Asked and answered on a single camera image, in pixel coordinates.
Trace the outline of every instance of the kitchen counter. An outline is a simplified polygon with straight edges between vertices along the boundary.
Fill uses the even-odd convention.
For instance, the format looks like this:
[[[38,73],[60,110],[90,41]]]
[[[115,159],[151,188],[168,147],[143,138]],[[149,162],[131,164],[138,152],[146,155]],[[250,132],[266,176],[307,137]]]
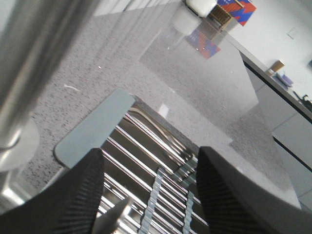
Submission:
[[[266,85],[273,89],[281,98],[283,98],[290,106],[292,106],[299,114],[301,114],[307,121],[312,123],[312,112],[309,111],[298,98],[293,93],[292,88],[287,88],[281,81],[277,78],[270,77],[265,72],[268,67],[266,67],[262,62],[260,62],[254,55],[252,55],[246,48],[239,44],[233,37],[231,37],[225,31],[223,36],[235,46],[241,53],[242,59],[245,66],[255,73]]]
[[[197,146],[207,145],[251,180],[299,207],[240,52],[218,36],[211,58],[175,40],[182,3],[96,16],[83,28],[33,113],[41,143],[25,174],[40,189],[60,169],[53,148],[116,88],[138,96]],[[199,28],[212,38],[207,22]]]

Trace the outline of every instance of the kitchen cabinet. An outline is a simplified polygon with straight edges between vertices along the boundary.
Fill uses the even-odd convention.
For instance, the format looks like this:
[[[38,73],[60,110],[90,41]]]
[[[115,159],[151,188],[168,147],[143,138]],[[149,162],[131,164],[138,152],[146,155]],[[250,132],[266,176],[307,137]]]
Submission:
[[[273,131],[280,124],[294,116],[297,111],[248,68],[246,70],[256,91],[264,118],[269,129]]]
[[[303,195],[312,188],[312,173],[279,144],[276,144],[276,147],[292,181],[297,196]]]
[[[296,114],[273,131],[288,149],[312,167],[312,125]]]
[[[286,148],[312,167],[312,125],[279,94],[246,68],[259,105],[272,135]],[[312,173],[279,144],[278,152],[299,200],[312,209]]]

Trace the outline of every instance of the kitchen island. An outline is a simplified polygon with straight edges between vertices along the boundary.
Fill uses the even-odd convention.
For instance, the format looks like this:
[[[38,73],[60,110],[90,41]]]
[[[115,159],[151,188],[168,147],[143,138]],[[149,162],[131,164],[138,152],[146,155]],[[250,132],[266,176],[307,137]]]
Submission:
[[[172,3],[89,20],[33,113],[41,143],[24,173],[42,188],[61,168],[55,145],[121,88],[161,112],[195,145],[213,147],[259,186],[299,207],[240,52],[218,37],[220,50],[207,59],[206,47],[194,46],[190,35],[174,28],[180,7],[185,8]],[[205,21],[200,28],[214,34]]]
[[[224,36],[240,52],[259,105],[303,209],[312,208],[312,112],[299,102],[292,88],[268,76],[268,69],[234,38]]]

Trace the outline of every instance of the white wall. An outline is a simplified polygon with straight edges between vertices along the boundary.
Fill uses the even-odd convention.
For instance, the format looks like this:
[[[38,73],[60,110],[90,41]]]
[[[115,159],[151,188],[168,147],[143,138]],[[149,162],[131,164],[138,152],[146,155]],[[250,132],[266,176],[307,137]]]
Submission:
[[[229,33],[264,65],[281,60],[293,81],[293,89],[312,99],[312,12],[299,0],[253,0],[257,7],[244,27],[237,25]],[[291,39],[287,32],[298,30]]]

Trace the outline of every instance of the colorful artwork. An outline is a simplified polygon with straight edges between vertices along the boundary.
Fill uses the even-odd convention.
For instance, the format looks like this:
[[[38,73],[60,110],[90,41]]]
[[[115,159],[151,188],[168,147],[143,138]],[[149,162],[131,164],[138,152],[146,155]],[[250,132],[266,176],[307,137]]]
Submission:
[[[187,41],[206,59],[210,59],[220,51],[220,48],[207,39],[207,37],[198,29],[195,29],[192,34],[187,37]]]
[[[249,0],[239,0],[239,2],[244,5],[244,8],[234,0],[218,0],[218,4],[244,26],[257,8]]]

